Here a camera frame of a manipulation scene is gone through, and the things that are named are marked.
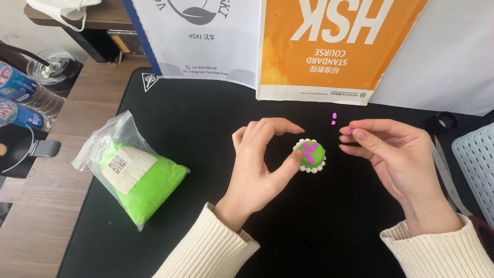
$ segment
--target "wooden desk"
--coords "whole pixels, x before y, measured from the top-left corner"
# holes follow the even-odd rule
[[[33,9],[28,4],[24,7],[24,13],[38,25],[65,27],[65,25]],[[66,19],[66,21],[78,28],[82,26],[81,20]],[[121,0],[103,0],[98,5],[87,7],[85,27],[88,29],[135,31]]]
[[[149,67],[148,60],[129,57],[112,65],[89,59],[47,138],[62,143],[60,152],[37,158],[27,179],[9,180],[2,187],[2,192],[18,197],[0,200],[14,202],[0,228],[1,277],[57,274],[92,178],[91,172],[79,172],[70,162],[91,133],[115,116],[130,74],[138,67]]]

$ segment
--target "ribbed sweater cuff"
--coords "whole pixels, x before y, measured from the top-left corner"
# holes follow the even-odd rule
[[[409,278],[492,278],[494,264],[475,233],[472,222],[458,214],[464,225],[456,232],[410,237],[407,221],[381,232]]]
[[[230,278],[259,249],[244,230],[230,230],[207,203],[196,223],[153,276],[155,278]]]

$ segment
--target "woman's left hand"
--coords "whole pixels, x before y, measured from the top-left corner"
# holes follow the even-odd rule
[[[300,170],[300,150],[292,152],[272,173],[264,163],[267,143],[285,132],[298,134],[304,130],[284,118],[263,118],[233,133],[235,166],[228,190],[215,207],[216,216],[228,228],[240,230],[247,218],[276,197]]]

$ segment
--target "black desk mat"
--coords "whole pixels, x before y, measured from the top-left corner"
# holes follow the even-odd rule
[[[249,218],[244,229],[261,248],[237,277],[404,277],[379,239],[379,232],[405,218],[403,211],[367,160],[341,152],[338,130],[364,118],[390,118],[422,128],[436,112],[377,104],[257,101],[254,90],[224,81],[163,79],[144,92],[142,73],[152,70],[135,70],[118,113],[130,110],[149,145],[191,173],[142,232],[93,179],[58,277],[151,277],[204,204],[216,203],[226,192],[235,159],[231,134],[262,117],[285,117],[306,131],[273,138],[265,155],[270,170],[281,165],[302,137],[321,143],[328,160],[317,174],[297,173],[279,196]],[[332,126],[334,112],[338,118]],[[450,145],[487,123],[481,117],[458,117],[460,127],[440,140],[462,200],[481,216]]]

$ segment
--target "water bottle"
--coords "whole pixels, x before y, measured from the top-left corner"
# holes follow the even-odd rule
[[[0,97],[39,112],[54,120],[65,98],[50,92],[42,84],[0,61]]]
[[[0,127],[7,124],[16,124],[23,128],[27,128],[28,125],[46,132],[50,131],[52,125],[48,117],[17,105],[11,100],[0,98]]]

